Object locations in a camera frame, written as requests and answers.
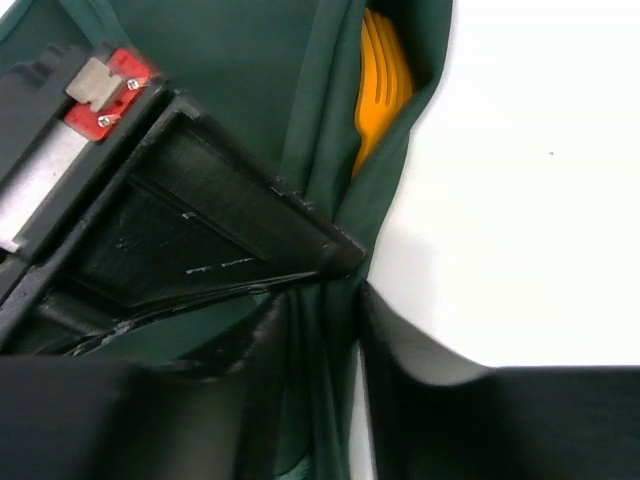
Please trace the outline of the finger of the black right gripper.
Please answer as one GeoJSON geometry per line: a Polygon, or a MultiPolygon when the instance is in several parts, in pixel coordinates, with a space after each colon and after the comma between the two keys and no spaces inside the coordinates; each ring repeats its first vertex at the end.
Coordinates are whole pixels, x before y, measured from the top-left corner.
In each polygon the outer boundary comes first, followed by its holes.
{"type": "Polygon", "coordinates": [[[64,353],[227,298],[339,279],[363,249],[188,97],[145,93],[1,255],[1,351],[64,353]]]}

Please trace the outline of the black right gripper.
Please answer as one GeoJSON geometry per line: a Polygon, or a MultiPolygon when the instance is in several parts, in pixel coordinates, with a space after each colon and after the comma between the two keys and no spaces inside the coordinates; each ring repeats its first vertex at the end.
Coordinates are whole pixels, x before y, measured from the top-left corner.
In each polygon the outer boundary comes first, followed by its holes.
{"type": "Polygon", "coordinates": [[[131,47],[47,46],[1,75],[1,277],[46,262],[166,78],[131,47]]]}

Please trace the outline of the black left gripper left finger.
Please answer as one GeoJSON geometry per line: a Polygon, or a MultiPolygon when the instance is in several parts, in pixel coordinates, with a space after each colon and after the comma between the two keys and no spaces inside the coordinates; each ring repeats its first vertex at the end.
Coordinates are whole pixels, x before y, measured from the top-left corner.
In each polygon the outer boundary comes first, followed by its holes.
{"type": "Polygon", "coordinates": [[[269,479],[289,323],[284,295],[132,329],[80,356],[1,361],[5,479],[269,479]]]}

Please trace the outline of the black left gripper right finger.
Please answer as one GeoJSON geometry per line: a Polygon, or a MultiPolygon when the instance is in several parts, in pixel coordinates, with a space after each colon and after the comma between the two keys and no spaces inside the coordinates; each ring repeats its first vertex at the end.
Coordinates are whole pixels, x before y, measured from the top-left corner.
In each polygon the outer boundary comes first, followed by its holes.
{"type": "Polygon", "coordinates": [[[639,371],[487,367],[397,314],[369,284],[359,321],[380,479],[635,479],[639,371]]]}

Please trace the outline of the dark green cloth napkin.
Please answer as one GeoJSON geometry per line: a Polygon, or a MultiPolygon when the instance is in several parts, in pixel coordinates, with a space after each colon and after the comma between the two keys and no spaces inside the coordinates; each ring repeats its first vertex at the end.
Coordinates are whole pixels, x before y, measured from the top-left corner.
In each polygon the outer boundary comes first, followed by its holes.
{"type": "MultiPolygon", "coordinates": [[[[133,44],[251,152],[367,249],[405,163],[409,134],[446,57],[449,1],[18,1],[1,20],[1,64],[46,45],[133,44]],[[388,17],[416,92],[359,173],[354,109],[367,11],[388,17]]],[[[367,276],[293,293],[280,479],[345,479],[353,404],[355,295],[367,276]]]]}

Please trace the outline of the orange plastic fork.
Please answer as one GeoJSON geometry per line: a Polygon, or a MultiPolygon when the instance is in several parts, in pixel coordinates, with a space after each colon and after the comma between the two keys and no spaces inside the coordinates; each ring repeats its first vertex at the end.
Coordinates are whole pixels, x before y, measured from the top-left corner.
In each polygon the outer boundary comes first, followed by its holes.
{"type": "Polygon", "coordinates": [[[357,174],[416,91],[400,37],[391,20],[366,9],[361,29],[361,76],[355,126],[361,145],[357,174]]]}

